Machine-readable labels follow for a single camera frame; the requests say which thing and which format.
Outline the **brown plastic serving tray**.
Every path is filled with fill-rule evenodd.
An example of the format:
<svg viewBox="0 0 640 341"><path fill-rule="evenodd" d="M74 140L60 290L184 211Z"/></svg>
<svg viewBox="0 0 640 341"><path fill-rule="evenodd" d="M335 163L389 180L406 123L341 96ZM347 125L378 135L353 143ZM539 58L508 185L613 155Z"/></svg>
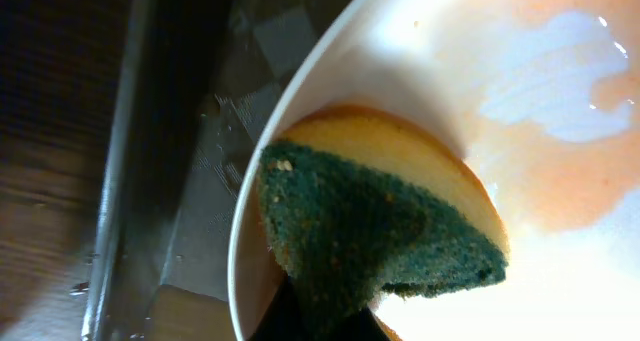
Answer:
<svg viewBox="0 0 640 341"><path fill-rule="evenodd" d="M247 164L350 1L132 0L83 339L208 339L228 326Z"/></svg>

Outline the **white plate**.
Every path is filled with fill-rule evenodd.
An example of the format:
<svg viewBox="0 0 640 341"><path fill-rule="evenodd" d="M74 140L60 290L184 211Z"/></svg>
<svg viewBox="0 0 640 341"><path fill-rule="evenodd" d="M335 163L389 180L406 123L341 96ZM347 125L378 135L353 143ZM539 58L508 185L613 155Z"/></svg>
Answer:
<svg viewBox="0 0 640 341"><path fill-rule="evenodd" d="M353 0L261 142L338 103L428 130L506 226L503 283L381 298L400 338L638 338L639 0Z"/></svg>

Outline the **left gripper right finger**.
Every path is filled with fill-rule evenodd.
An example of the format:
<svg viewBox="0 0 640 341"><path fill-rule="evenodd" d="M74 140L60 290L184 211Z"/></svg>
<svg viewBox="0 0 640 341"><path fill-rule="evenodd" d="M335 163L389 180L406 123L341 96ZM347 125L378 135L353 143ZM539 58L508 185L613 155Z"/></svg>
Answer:
<svg viewBox="0 0 640 341"><path fill-rule="evenodd" d="M348 341L390 341L369 308L362 309L345 321L344 339Z"/></svg>

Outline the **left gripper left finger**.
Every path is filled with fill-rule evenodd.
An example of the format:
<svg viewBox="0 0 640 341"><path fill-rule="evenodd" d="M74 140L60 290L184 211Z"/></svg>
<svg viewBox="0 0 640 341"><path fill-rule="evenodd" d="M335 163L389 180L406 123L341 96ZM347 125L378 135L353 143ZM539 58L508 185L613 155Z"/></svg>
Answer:
<svg viewBox="0 0 640 341"><path fill-rule="evenodd" d="M285 277L249 341L304 341L305 326L294 287Z"/></svg>

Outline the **green and yellow sponge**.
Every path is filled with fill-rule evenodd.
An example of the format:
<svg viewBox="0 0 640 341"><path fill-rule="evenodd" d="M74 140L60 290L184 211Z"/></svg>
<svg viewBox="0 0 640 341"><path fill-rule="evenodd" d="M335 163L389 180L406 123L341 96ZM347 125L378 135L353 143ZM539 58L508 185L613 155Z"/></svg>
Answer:
<svg viewBox="0 0 640 341"><path fill-rule="evenodd" d="M506 277L504 227L479 180L382 112L338 107L293 125L263 149L255 190L305 340L345 340L345 321L383 293L434 298Z"/></svg>

